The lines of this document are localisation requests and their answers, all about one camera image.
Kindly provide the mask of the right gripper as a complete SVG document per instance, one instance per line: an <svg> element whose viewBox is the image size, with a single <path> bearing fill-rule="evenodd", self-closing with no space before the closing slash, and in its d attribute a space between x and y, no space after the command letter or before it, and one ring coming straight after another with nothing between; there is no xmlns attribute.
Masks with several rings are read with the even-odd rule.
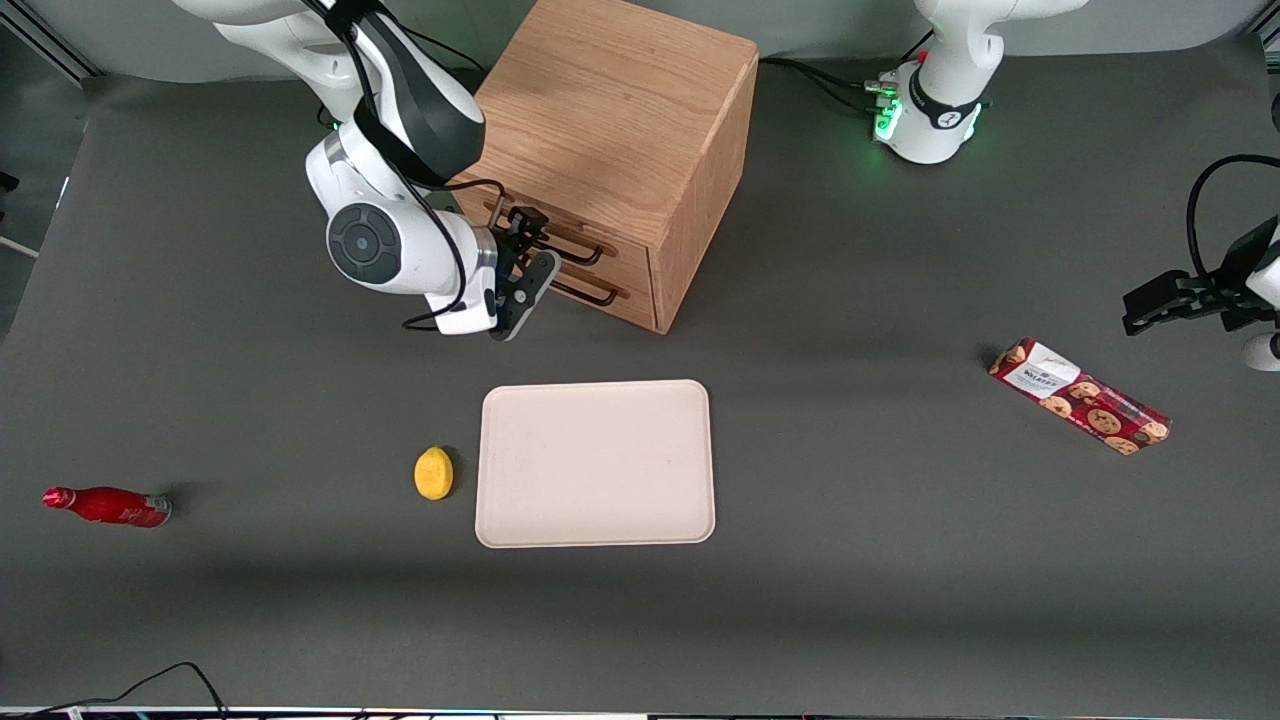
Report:
<svg viewBox="0 0 1280 720"><path fill-rule="evenodd" d="M517 336L561 270L561 256L545 247L548 217L529 206L512 206L507 231L477 232L460 301L436 314L443 334L486 332L495 341Z"/></svg>

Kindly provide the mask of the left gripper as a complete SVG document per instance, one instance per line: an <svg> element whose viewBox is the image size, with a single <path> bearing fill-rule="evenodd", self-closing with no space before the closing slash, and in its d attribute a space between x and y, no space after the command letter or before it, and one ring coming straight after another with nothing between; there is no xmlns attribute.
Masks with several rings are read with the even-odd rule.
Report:
<svg viewBox="0 0 1280 720"><path fill-rule="evenodd" d="M1275 328L1248 340L1243 346L1245 364L1258 372L1279 370L1279 227L1277 217L1268 223L1271 236L1254 269L1245 278L1245 287L1261 304L1268 306ZM1149 286L1133 290L1123 297L1125 334L1134 337L1175 320L1198 319L1217 313L1210 279L1184 270L1165 272Z"/></svg>

